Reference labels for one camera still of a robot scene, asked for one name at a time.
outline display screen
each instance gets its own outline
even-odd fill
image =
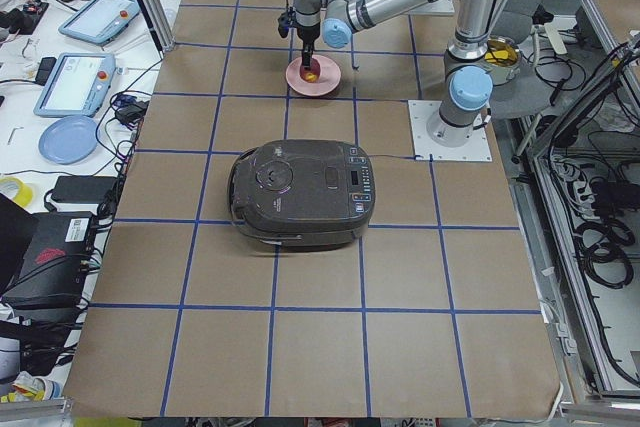
[[[132,0],[96,0],[66,28],[89,37],[98,37],[132,3]]]
[[[104,57],[66,57],[42,106],[46,110],[82,110]]]

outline barcode sticker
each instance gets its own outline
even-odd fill
[[[71,219],[65,242],[82,242],[89,227],[89,219]]]

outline yellow tape roll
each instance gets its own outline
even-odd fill
[[[25,208],[33,199],[33,190],[15,177],[3,177],[0,179],[0,194],[13,200],[20,207]]]

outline white mounting plate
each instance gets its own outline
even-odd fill
[[[456,9],[453,6],[453,0],[438,0],[405,12],[407,15],[431,15],[434,17],[451,17],[455,13]]]
[[[491,150],[484,129],[472,131],[471,137],[461,147],[445,147],[427,133],[427,120],[440,108],[440,101],[410,100],[409,117],[413,135],[413,153],[417,160],[454,160],[460,162],[491,162]],[[482,124],[478,115],[473,125]]]

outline pink plate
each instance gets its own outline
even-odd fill
[[[320,64],[320,78],[317,82],[306,82],[300,78],[300,64],[298,57],[289,64],[286,71],[287,84],[299,94],[307,97],[320,97],[335,89],[340,83],[340,67],[333,60],[322,55],[314,55]]]

